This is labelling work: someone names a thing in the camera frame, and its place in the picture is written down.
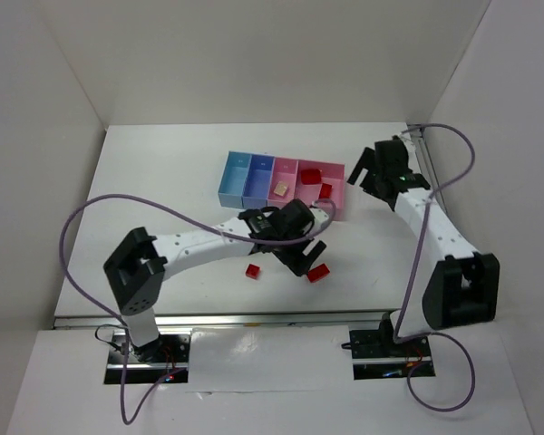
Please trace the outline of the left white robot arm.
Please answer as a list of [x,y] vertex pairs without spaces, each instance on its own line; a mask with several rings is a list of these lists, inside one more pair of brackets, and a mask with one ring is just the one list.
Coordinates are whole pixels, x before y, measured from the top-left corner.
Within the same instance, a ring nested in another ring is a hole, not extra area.
[[232,257],[273,254],[295,276],[304,276],[326,245],[315,235],[335,218],[335,205],[293,199],[282,208],[246,209],[206,229],[152,236],[131,230],[103,265],[136,358],[150,362],[165,345],[155,320],[164,281],[188,269]]

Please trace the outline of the white lego brick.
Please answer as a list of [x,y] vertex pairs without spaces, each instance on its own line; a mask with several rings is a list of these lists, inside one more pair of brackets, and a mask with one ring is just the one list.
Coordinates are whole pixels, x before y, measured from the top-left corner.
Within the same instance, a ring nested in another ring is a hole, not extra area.
[[273,194],[281,198],[284,198],[288,190],[289,190],[289,185],[284,181],[279,181],[273,189]]

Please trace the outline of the aluminium rail front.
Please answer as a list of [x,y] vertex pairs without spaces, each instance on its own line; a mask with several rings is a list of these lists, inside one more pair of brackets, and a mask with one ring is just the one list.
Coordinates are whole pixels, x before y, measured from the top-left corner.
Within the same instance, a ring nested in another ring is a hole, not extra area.
[[156,324],[160,327],[255,324],[366,324],[379,323],[383,314],[384,310],[272,314],[159,315],[156,317]]

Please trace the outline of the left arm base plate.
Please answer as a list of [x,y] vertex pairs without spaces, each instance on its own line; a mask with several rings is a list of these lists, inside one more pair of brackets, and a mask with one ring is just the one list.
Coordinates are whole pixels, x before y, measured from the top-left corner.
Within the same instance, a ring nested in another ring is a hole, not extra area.
[[[141,361],[130,348],[126,368],[126,384],[152,385],[163,377],[163,383],[187,383],[189,378],[189,352],[191,334],[183,332],[166,332],[161,334],[161,344],[152,356],[145,356]],[[123,366],[123,348],[125,336],[123,331],[105,339],[109,345],[107,363],[103,383],[119,385]]]

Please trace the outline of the aluminium rail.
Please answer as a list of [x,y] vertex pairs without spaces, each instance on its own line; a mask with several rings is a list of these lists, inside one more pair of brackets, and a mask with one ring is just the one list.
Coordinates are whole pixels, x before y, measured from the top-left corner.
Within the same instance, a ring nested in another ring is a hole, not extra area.
[[379,323],[383,314],[384,310],[272,314],[159,315],[156,317],[156,324],[160,327],[255,324],[366,324]]
[[410,128],[412,130],[409,132],[409,137],[415,148],[415,154],[421,173],[428,180],[432,189],[437,189],[440,182],[433,165],[431,152],[425,139],[425,129],[418,129],[417,125],[410,125]]

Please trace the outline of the light blue bin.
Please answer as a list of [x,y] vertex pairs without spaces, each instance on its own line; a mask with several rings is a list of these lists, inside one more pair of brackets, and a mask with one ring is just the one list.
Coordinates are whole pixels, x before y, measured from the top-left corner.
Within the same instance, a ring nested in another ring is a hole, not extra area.
[[242,196],[248,179],[250,153],[230,151],[219,184],[219,203],[226,208],[243,208]]

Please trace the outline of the aluminium rail right side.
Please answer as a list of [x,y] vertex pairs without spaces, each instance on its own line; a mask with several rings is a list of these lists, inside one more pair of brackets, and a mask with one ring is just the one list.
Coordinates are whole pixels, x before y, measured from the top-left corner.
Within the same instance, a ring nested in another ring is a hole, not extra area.
[[410,125],[410,128],[412,130],[409,132],[409,137],[415,148],[415,154],[421,173],[428,180],[432,189],[437,189],[440,182],[433,165],[431,152],[425,139],[425,129],[418,129],[417,125]]

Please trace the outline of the small red lego brick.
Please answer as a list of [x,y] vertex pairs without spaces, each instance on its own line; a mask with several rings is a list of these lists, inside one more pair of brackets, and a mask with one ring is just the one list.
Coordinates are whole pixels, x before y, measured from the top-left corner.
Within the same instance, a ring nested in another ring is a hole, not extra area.
[[250,279],[258,280],[260,273],[261,273],[261,268],[259,266],[254,264],[249,264],[246,269],[245,275],[246,277]]

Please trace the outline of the small pink bin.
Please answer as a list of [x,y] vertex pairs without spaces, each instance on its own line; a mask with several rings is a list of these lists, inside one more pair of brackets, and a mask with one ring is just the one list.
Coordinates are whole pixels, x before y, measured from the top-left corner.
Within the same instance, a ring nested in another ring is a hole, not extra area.
[[295,198],[297,175],[296,159],[275,157],[267,195],[269,206],[282,208]]

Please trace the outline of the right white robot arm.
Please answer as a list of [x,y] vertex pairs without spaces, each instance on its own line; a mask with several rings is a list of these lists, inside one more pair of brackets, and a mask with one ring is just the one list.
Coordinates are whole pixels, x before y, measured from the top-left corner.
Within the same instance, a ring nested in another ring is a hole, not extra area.
[[348,182],[385,202],[417,238],[402,306],[383,318],[393,343],[494,320],[498,258],[482,253],[460,233],[426,178],[410,169],[409,152],[399,137],[364,149]]

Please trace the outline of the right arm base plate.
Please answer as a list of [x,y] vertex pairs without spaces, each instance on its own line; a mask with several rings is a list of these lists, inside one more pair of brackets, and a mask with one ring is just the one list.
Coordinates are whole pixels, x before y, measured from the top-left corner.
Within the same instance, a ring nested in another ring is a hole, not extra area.
[[402,379],[410,371],[413,377],[436,375],[426,338],[395,344],[376,330],[351,330],[341,348],[350,353],[355,381]]

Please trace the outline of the red rounded lego brick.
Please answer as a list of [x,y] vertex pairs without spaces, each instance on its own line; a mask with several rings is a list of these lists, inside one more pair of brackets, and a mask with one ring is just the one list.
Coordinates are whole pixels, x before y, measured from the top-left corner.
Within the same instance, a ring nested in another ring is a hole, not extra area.
[[302,169],[299,172],[299,181],[303,186],[320,185],[322,183],[322,171],[318,168]]

